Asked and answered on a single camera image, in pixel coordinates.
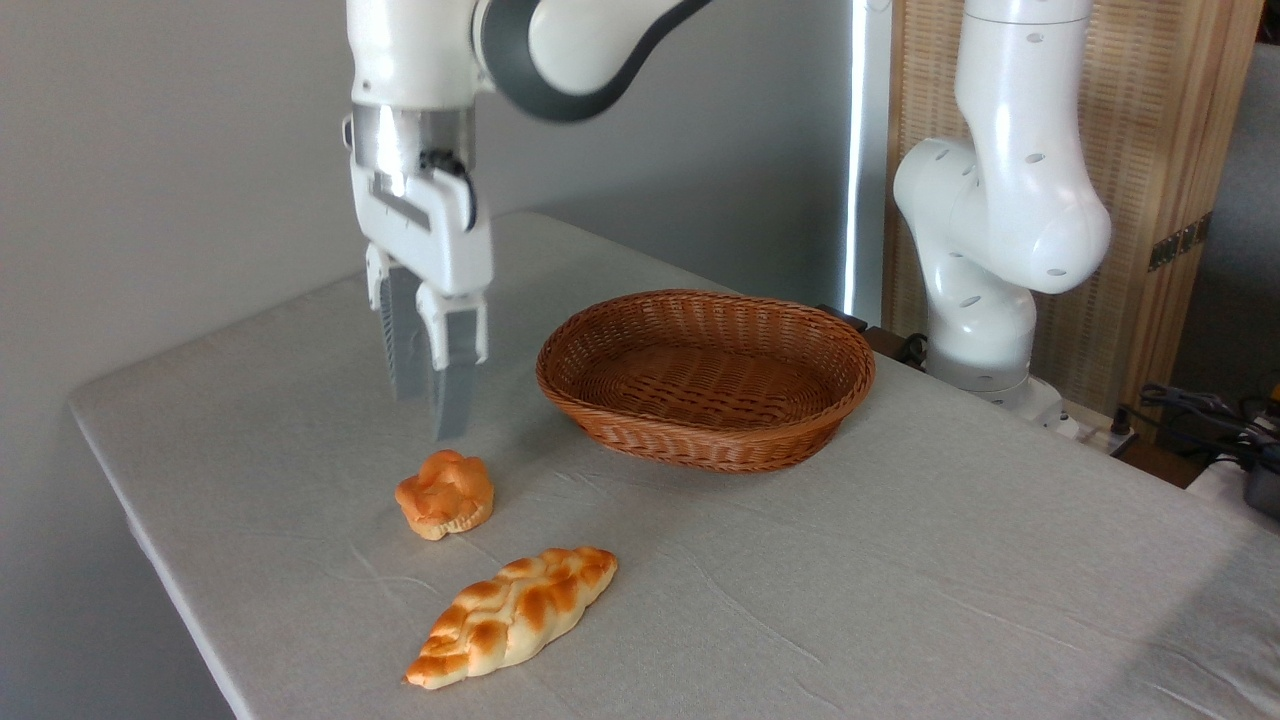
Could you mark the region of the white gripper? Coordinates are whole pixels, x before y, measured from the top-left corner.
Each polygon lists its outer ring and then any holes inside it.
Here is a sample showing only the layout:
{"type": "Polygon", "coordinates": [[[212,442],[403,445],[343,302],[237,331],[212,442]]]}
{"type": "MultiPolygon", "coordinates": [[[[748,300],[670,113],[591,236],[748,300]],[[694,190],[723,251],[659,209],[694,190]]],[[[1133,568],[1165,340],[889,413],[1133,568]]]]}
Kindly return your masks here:
{"type": "Polygon", "coordinates": [[[406,401],[424,398],[429,389],[435,438],[461,437],[477,369],[489,354],[483,291],[494,268],[488,209],[467,176],[349,170],[358,225],[370,241],[367,297],[380,318],[393,395],[406,401]],[[426,282],[420,284],[413,273],[426,282]]]}

